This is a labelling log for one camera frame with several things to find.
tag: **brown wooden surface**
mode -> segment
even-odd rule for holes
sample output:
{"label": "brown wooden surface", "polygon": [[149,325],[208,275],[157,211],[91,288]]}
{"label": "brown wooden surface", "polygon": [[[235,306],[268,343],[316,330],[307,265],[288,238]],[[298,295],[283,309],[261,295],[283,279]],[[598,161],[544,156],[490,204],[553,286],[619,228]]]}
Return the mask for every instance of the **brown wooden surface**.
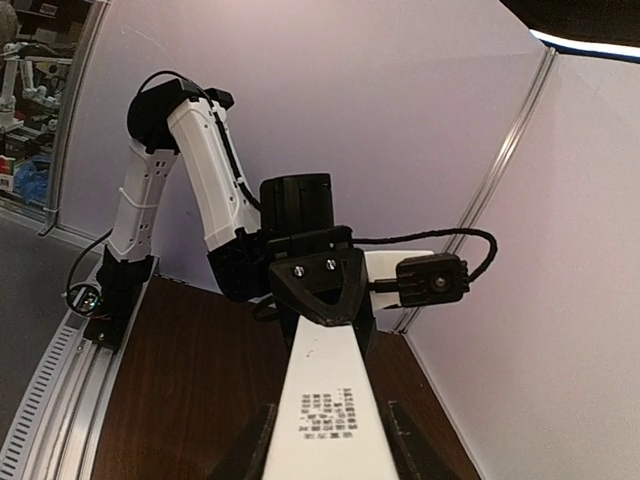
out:
{"label": "brown wooden surface", "polygon": [[[250,308],[154,278],[109,403],[95,480],[203,479],[244,424],[277,402],[286,353]],[[402,337],[381,334],[367,361],[379,402],[398,400],[445,462],[478,476]]]}

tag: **black ceiling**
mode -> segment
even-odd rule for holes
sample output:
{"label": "black ceiling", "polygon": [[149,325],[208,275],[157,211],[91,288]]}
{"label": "black ceiling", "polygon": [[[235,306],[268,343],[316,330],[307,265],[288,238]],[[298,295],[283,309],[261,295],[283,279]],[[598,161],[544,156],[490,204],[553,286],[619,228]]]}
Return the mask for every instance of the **black ceiling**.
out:
{"label": "black ceiling", "polygon": [[501,0],[529,28],[571,40],[640,47],[640,0]]}

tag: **screw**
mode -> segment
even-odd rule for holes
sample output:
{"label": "screw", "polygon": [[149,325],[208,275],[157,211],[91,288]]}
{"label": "screw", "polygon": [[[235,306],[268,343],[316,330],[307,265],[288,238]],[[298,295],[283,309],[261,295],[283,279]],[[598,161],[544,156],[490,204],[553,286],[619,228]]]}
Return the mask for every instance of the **screw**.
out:
{"label": "screw", "polygon": [[293,267],[293,275],[298,278],[304,277],[304,274],[307,273],[303,266],[297,265]]}
{"label": "screw", "polygon": [[433,281],[433,283],[436,287],[443,288],[447,286],[447,279],[444,277],[438,277]]}

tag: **white wall panel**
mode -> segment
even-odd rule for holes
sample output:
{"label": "white wall panel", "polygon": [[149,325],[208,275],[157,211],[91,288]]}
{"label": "white wall panel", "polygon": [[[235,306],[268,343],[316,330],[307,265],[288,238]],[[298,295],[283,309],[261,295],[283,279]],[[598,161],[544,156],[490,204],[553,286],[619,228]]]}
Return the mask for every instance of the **white wall panel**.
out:
{"label": "white wall panel", "polygon": [[480,221],[496,264],[410,340],[485,478],[635,480],[640,66],[558,63]]}
{"label": "white wall panel", "polygon": [[[172,68],[233,92],[254,190],[328,171],[337,220],[361,235],[455,224],[515,117],[542,46],[497,0],[114,0],[78,104],[61,223],[109,228],[125,115]],[[158,218],[161,272],[212,288],[180,162]]]}

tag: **gray floor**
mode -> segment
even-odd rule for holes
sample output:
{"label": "gray floor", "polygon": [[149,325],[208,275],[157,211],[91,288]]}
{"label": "gray floor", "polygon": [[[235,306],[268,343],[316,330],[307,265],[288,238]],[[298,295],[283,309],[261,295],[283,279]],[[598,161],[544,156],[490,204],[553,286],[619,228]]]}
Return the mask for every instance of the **gray floor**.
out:
{"label": "gray floor", "polygon": [[[61,298],[81,249],[0,217],[0,447],[66,308]],[[81,281],[97,256],[82,262]]]}

